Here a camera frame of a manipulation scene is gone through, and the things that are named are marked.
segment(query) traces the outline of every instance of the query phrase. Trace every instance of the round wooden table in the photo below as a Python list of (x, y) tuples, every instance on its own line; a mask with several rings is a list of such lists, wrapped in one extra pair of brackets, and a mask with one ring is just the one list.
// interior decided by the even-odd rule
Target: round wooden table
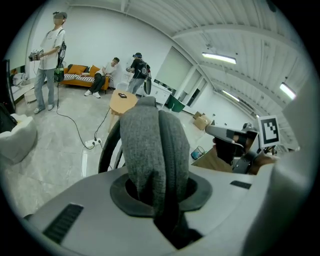
[[(121, 98), (119, 96), (119, 93), (124, 94), (126, 98)], [(136, 105), (137, 101), (138, 101), (137, 97), (130, 92), (127, 92), (125, 90), (118, 90), (118, 89), (113, 91), (110, 104), (109, 104), (111, 109), (111, 120), (110, 120), (109, 129), (108, 129), (109, 133), (113, 126), (115, 116), (123, 115), (127, 110), (133, 108)]]

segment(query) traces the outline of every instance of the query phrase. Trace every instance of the black pants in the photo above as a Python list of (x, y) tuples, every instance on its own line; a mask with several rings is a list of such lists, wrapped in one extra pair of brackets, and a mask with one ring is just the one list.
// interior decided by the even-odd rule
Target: black pants
[(106, 77), (104, 75), (101, 75), (100, 73), (96, 73), (94, 75), (94, 82), (91, 85), (89, 91), (92, 93), (99, 92), (102, 86), (104, 86), (105, 82), (106, 82)]

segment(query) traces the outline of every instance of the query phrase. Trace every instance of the sneakers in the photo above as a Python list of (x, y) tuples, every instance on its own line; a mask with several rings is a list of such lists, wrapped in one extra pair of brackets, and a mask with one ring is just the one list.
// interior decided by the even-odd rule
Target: sneakers
[(84, 96), (89, 96), (90, 94), (92, 94), (92, 92), (90, 90), (87, 90), (84, 94)]
[(33, 113), (35, 113), (35, 114), (38, 114), (40, 111), (42, 111), (43, 109), (39, 109), (39, 108), (36, 108), (34, 111), (33, 111)]
[(52, 110), (53, 108), (54, 108), (54, 105), (53, 105), (53, 104), (48, 105), (48, 110), (49, 110), (49, 111)]
[(92, 95), (95, 96), (98, 99), (101, 98), (99, 92), (94, 92)]

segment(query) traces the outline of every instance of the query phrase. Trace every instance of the ceiling light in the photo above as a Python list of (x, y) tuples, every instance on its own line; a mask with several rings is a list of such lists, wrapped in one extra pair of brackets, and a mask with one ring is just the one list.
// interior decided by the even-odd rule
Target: ceiling light
[(236, 98), (235, 96), (231, 95), (229, 92), (226, 92), (225, 90), (222, 90), (226, 95), (230, 96), (232, 99), (236, 100), (237, 102), (239, 102), (240, 100), (238, 98)]
[(237, 64), (236, 59), (232, 58), (232, 57), (223, 56), (223, 55), (214, 54), (214, 53), (208, 53), (208, 52), (203, 52), (202, 55), (203, 55), (203, 57), (206, 57), (206, 58), (211, 58), (211, 59), (216, 59), (216, 60), (219, 60), (219, 61), (224, 61), (224, 62), (229, 62), (229, 63), (232, 63), (232, 64)]
[(291, 100), (296, 97), (296, 94), (284, 82), (280, 85), (280, 89), (288, 95)]

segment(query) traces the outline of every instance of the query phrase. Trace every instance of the white t-shirt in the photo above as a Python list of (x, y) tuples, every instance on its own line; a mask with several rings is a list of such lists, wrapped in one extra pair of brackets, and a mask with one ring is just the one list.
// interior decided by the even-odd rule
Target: white t-shirt
[[(65, 39), (65, 31), (61, 31), (59, 36), (57, 37), (59, 31), (62, 30), (62, 27), (51, 30), (42, 40), (42, 43), (40, 46), (43, 48), (44, 52), (50, 51), (52, 48), (55, 48), (57, 46), (61, 46), (62, 42)], [(57, 50), (55, 53), (52, 53), (50, 55), (44, 56), (40, 60), (39, 69), (41, 70), (51, 70), (55, 69), (58, 64), (58, 52)]]
[[(107, 74), (112, 74), (117, 68), (116, 66), (111, 66), (111, 62), (108, 62), (105, 66), (103, 66), (105, 68), (105, 71)], [(102, 72), (102, 68), (95, 72), (96, 74), (99, 73), (101, 74), (102, 76), (105, 76), (105, 74)]]

